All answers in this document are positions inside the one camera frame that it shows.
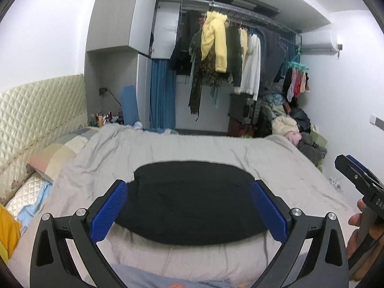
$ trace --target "yellow fuzzy jacket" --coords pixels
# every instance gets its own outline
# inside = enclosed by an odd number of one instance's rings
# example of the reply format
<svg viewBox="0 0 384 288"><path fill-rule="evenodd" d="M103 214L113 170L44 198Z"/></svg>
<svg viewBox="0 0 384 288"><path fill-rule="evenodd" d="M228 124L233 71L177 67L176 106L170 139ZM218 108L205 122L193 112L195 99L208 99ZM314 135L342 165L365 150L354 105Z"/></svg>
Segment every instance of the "yellow fuzzy jacket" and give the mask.
<svg viewBox="0 0 384 288"><path fill-rule="evenodd" d="M0 205L0 257L5 263L11 257L20 239L21 224Z"/></svg>
<svg viewBox="0 0 384 288"><path fill-rule="evenodd" d="M207 18L201 34L201 60L204 60L213 43L215 42L215 54L217 72L227 71L227 42L225 39L225 22L227 16L218 12L207 12Z"/></svg>

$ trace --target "striped pillowcase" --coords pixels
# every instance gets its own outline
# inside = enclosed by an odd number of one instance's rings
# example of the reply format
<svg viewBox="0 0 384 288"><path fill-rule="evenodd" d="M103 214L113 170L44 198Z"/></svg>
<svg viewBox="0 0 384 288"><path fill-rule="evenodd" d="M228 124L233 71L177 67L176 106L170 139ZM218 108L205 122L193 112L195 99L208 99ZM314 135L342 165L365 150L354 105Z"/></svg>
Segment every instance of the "striped pillowcase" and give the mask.
<svg viewBox="0 0 384 288"><path fill-rule="evenodd" d="M40 152L32 154L27 167L36 170L45 180L53 183L64 163L75 158L98 130L99 128L89 127L64 135Z"/></svg>

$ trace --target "blue curtain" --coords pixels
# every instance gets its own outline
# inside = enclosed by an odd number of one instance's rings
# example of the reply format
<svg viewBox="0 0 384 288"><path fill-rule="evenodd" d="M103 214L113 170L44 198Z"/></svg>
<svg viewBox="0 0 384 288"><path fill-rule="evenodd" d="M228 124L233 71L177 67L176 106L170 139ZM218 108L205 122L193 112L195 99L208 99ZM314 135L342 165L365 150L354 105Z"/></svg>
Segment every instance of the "blue curtain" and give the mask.
<svg viewBox="0 0 384 288"><path fill-rule="evenodd" d="M153 59L150 79L150 124L155 129L175 129L176 71L169 60Z"/></svg>

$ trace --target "white sweater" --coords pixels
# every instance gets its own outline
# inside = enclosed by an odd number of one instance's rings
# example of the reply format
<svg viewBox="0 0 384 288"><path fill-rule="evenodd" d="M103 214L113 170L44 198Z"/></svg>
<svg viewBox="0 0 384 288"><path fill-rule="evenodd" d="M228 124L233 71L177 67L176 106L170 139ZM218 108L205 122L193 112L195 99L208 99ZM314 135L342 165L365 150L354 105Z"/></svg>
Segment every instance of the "white sweater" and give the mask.
<svg viewBox="0 0 384 288"><path fill-rule="evenodd" d="M248 37L248 51L243 63L240 91L253 95L257 100L260 85L261 45L256 34Z"/></svg>

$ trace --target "air conditioner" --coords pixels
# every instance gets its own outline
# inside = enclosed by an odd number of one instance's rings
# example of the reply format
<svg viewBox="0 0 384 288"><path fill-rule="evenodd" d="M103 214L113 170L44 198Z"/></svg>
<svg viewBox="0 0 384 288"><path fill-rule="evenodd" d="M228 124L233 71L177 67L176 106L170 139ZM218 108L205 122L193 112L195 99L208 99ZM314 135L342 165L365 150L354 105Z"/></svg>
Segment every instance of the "air conditioner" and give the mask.
<svg viewBox="0 0 384 288"><path fill-rule="evenodd" d="M303 53L337 53L337 33L335 30L318 30L305 32L303 37ZM296 44L300 45L300 38L296 37Z"/></svg>

